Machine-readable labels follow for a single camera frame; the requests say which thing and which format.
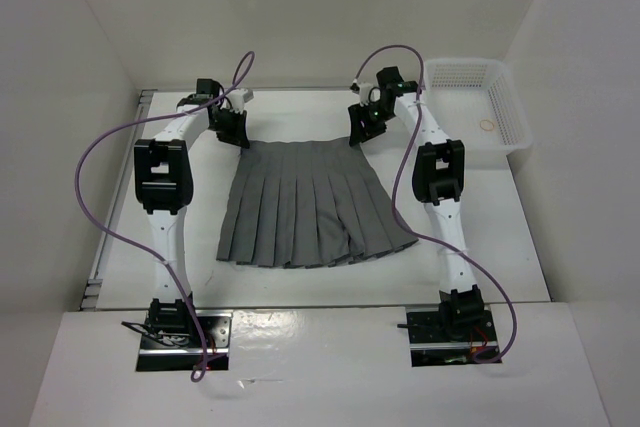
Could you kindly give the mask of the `white plastic basket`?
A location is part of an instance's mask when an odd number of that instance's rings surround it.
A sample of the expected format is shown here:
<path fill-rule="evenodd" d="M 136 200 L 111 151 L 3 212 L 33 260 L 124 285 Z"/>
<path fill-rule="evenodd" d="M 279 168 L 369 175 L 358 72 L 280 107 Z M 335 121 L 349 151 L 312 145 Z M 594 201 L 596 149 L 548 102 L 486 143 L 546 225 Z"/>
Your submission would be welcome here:
<path fill-rule="evenodd" d="M 511 73 L 486 58 L 436 58 L 425 62 L 426 103 L 439 126 L 470 152 L 508 155 L 532 143 Z M 495 124 L 484 131 L 480 121 Z"/>

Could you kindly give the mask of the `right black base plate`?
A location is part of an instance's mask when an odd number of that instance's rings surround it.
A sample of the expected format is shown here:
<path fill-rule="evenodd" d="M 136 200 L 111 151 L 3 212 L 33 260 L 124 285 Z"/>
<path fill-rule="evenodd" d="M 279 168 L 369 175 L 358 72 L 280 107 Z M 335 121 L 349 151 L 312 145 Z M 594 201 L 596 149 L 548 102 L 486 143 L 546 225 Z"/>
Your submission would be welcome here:
<path fill-rule="evenodd" d="M 489 309 L 479 321 L 448 331 L 436 306 L 407 308 L 397 328 L 408 335 L 413 367 L 473 365 L 500 353 Z"/>

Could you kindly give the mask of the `grey pleated skirt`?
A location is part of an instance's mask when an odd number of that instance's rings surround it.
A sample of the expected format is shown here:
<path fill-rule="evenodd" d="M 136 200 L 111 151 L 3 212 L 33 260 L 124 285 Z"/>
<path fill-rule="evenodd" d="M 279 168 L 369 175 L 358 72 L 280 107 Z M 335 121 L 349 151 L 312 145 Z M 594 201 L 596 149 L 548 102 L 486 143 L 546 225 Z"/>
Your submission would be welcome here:
<path fill-rule="evenodd" d="M 261 142 L 242 150 L 221 225 L 217 258 L 262 268 L 358 263 L 417 243 L 348 138 Z"/>

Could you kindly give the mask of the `rubber band in basket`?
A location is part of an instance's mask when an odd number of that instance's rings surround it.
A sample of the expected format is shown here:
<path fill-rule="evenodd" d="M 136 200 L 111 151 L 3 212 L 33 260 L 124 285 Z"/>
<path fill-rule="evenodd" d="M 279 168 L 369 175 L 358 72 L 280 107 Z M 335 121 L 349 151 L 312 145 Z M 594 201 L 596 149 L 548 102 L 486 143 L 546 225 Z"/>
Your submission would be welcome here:
<path fill-rule="evenodd" d="M 480 121 L 480 127 L 484 131 L 492 131 L 495 128 L 495 124 L 489 119 L 483 119 Z"/>

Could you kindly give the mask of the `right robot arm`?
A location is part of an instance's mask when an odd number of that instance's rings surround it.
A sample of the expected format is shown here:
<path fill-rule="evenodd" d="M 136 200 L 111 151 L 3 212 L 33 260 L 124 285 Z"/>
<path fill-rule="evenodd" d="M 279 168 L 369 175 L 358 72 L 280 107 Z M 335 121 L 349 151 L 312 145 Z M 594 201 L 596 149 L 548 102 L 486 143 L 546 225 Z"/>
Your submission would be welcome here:
<path fill-rule="evenodd" d="M 411 134 L 416 153 L 412 192 L 431 222 L 434 242 L 440 246 L 440 305 L 438 328 L 450 340 L 459 340 L 479 322 L 484 301 L 463 255 L 466 241 L 461 223 L 465 146 L 439 126 L 426 102 L 416 98 L 418 83 L 406 81 L 397 67 L 376 74 L 378 84 L 354 80 L 350 90 L 359 101 L 348 108 L 352 146 L 386 132 L 386 122 L 398 118 Z"/>

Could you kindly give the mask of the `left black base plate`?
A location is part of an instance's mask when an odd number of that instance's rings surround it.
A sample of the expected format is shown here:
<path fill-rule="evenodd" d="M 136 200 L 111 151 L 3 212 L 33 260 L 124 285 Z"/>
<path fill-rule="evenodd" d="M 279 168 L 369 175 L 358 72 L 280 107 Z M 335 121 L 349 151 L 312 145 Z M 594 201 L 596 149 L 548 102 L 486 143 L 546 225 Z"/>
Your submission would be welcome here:
<path fill-rule="evenodd" d="M 199 315 L 207 344 L 207 370 L 227 371 L 230 363 L 230 312 L 205 312 Z M 202 361 L 202 346 L 198 334 L 194 338 L 178 334 L 146 333 L 141 326 L 137 354 L 137 372 L 193 371 Z"/>

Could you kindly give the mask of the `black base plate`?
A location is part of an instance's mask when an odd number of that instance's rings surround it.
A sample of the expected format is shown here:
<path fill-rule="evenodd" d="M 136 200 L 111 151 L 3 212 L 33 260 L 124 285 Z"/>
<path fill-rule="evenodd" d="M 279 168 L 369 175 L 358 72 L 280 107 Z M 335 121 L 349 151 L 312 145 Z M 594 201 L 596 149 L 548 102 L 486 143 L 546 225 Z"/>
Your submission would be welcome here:
<path fill-rule="evenodd" d="M 436 306 L 407 308 L 397 328 L 408 335 L 413 367 L 473 365 L 500 353 L 489 309 L 479 321 L 448 331 Z"/>
<path fill-rule="evenodd" d="M 199 315 L 207 344 L 207 370 L 227 371 L 230 363 L 230 312 L 205 312 Z M 202 361 L 202 346 L 198 334 L 194 338 L 178 334 L 146 333 L 141 326 L 137 354 L 137 372 L 193 371 Z"/>

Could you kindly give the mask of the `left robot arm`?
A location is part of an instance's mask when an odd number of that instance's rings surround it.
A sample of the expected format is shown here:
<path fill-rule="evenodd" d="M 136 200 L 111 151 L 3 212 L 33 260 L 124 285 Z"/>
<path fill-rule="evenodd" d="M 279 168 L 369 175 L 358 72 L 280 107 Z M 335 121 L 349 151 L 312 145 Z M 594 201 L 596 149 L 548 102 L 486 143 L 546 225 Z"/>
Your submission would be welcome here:
<path fill-rule="evenodd" d="M 152 138 L 134 145 L 135 195 L 148 216 L 155 263 L 155 287 L 146 328 L 180 347 L 199 339 L 192 290 L 186 273 L 184 224 L 193 200 L 194 180 L 189 150 L 207 130 L 219 141 L 250 146 L 246 133 L 246 88 L 226 94 L 212 79 L 199 79 L 196 92 L 183 98 L 169 123 Z"/>

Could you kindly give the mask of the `aluminium table edge rail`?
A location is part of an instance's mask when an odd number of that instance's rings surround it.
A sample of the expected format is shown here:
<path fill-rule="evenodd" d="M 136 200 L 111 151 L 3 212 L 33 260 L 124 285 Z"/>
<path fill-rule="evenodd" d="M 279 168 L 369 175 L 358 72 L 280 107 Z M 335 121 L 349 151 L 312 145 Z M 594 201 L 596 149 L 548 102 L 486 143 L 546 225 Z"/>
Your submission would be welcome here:
<path fill-rule="evenodd" d="M 143 117 L 146 117 L 149 114 L 150 106 L 154 97 L 156 89 L 144 89 L 140 92 L 140 96 L 138 98 L 136 119 L 140 120 Z M 107 227 L 111 227 L 114 222 L 114 214 L 118 210 L 119 197 L 120 192 L 122 190 L 122 186 L 126 183 L 125 177 L 128 172 L 129 165 L 129 156 L 134 145 L 134 142 L 137 138 L 138 127 L 134 126 L 131 128 L 131 132 L 127 138 L 127 144 L 124 150 L 124 157 L 121 162 L 121 166 L 118 172 L 118 176 L 116 178 L 116 183 L 114 187 L 114 192 L 109 204 L 109 208 L 107 210 L 105 223 Z M 97 301 L 100 293 L 100 289 L 102 286 L 102 278 L 100 277 L 100 265 L 102 255 L 104 253 L 105 246 L 107 244 L 107 234 L 102 232 L 99 242 L 97 244 L 97 249 L 94 255 L 92 268 L 89 273 L 89 277 L 83 289 L 82 299 L 79 304 L 80 311 L 95 311 L 97 307 Z"/>

